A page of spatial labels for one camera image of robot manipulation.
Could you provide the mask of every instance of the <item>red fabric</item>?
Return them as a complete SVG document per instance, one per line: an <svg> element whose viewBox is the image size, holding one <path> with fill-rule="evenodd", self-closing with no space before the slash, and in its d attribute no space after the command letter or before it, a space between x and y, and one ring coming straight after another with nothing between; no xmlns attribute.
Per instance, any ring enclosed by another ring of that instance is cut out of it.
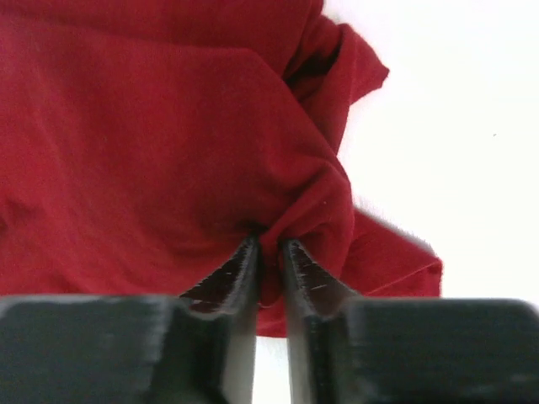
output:
<svg viewBox="0 0 539 404"><path fill-rule="evenodd" d="M0 0L0 293L181 293L257 231L371 295L440 262L355 210L336 157L387 75L321 1Z"/></svg>

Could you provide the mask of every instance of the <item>towel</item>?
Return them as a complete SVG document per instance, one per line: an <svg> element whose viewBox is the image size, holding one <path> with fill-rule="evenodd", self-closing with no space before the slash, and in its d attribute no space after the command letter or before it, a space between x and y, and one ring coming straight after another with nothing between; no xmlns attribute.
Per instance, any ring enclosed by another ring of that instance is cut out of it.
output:
<svg viewBox="0 0 539 404"><path fill-rule="evenodd" d="M286 334L279 242L370 296L441 262L354 207L337 152L388 70L321 0L0 0L0 294L171 294L249 234L258 334Z"/></svg>

